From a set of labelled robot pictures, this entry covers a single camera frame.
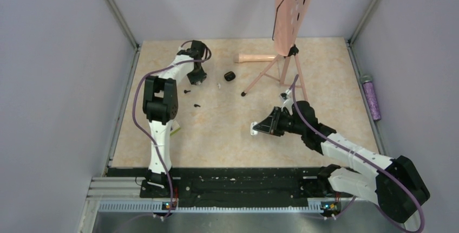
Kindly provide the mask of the white earbud charging case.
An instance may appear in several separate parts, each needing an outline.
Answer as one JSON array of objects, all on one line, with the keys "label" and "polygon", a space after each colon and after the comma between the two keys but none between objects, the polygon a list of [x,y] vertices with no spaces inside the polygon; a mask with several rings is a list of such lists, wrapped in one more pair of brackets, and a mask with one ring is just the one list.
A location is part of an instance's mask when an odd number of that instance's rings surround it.
[{"label": "white earbud charging case", "polygon": [[250,125],[250,135],[251,136],[256,136],[258,134],[258,131],[256,131],[254,129],[255,125],[257,124],[257,122],[252,122],[251,125]]}]

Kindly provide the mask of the pink music stand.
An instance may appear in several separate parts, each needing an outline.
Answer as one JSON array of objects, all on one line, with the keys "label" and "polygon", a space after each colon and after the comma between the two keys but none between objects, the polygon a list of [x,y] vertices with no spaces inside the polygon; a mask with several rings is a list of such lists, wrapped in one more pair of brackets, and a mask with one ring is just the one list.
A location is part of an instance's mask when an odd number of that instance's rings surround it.
[{"label": "pink music stand", "polygon": [[[274,1],[274,22],[272,30],[272,41],[276,51],[276,56],[270,60],[270,63],[259,75],[241,92],[244,97],[254,87],[254,85],[263,77],[269,77],[278,81],[280,85],[285,86],[285,79],[290,64],[290,58],[294,58],[297,73],[299,75],[299,85],[295,88],[301,88],[303,97],[307,100],[307,93],[303,72],[299,61],[299,49],[296,45],[296,40],[300,27],[308,11],[311,0],[275,0]],[[279,60],[284,59],[285,63],[279,78],[269,75],[267,72]]]}]

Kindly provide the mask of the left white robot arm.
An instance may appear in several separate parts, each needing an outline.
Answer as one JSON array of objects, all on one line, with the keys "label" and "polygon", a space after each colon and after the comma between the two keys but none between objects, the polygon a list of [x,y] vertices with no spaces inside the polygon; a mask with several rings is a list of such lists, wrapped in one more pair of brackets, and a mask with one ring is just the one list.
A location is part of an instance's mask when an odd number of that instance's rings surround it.
[{"label": "left white robot arm", "polygon": [[202,63],[211,57],[203,42],[191,40],[188,48],[179,47],[174,60],[161,70],[147,75],[143,82],[142,111],[148,120],[151,141],[150,162],[145,189],[154,190],[161,197],[173,192],[169,174],[172,124],[179,110],[178,84],[187,78],[192,85],[201,84],[207,77]]}]

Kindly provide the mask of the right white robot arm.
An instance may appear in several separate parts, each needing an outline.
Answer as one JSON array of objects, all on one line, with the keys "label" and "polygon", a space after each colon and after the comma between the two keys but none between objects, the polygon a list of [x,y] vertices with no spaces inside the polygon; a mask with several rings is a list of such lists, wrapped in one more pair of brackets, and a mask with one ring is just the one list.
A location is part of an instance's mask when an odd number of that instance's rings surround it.
[{"label": "right white robot arm", "polygon": [[387,157],[352,143],[319,122],[307,101],[293,103],[290,108],[274,107],[263,121],[251,124],[251,133],[278,137],[297,134],[307,148],[344,162],[345,167],[332,164],[321,170],[318,191],[324,196],[340,192],[362,198],[396,223],[405,223],[430,199],[427,186],[409,158]]}]

